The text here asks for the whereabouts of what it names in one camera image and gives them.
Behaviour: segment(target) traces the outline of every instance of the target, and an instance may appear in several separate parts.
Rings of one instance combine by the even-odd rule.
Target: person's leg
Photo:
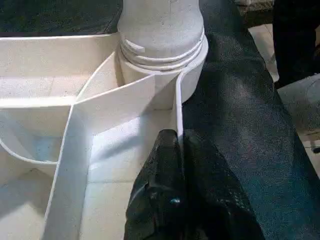
[[[275,0],[273,41],[279,73],[277,88],[314,74],[316,32],[320,1]]]

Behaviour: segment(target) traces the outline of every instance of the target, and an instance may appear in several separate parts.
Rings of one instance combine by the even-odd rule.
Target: compartment
[[[79,100],[71,109],[42,240],[119,240],[134,180],[160,130],[182,143],[182,103],[208,52],[182,73],[157,72]]]
[[[0,239],[38,240],[53,179],[12,158],[0,146]]]
[[[0,109],[0,145],[16,160],[53,176],[70,106]]]
[[[0,100],[75,98],[118,42],[117,33],[0,38]]]

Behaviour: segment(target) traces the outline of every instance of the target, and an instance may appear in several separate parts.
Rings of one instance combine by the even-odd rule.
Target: white base platform
[[[208,42],[173,71],[135,67],[119,35],[0,38],[0,239],[119,240],[159,131],[183,135]]]

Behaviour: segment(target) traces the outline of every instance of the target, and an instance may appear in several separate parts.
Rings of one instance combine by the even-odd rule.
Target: dark cloth
[[[319,240],[320,180],[264,60],[231,0],[199,3],[209,53],[184,129],[216,145],[266,240]]]
[[[265,240],[239,180],[206,132],[185,131],[184,156],[190,225],[209,240]]]
[[[320,25],[320,1],[275,0],[273,41],[279,73],[277,87],[313,75],[316,28]]]

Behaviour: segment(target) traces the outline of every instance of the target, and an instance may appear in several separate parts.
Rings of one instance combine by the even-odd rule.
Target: white cylindrical pillar
[[[118,31],[132,64],[154,71],[182,68],[202,48],[199,0],[123,0]]]

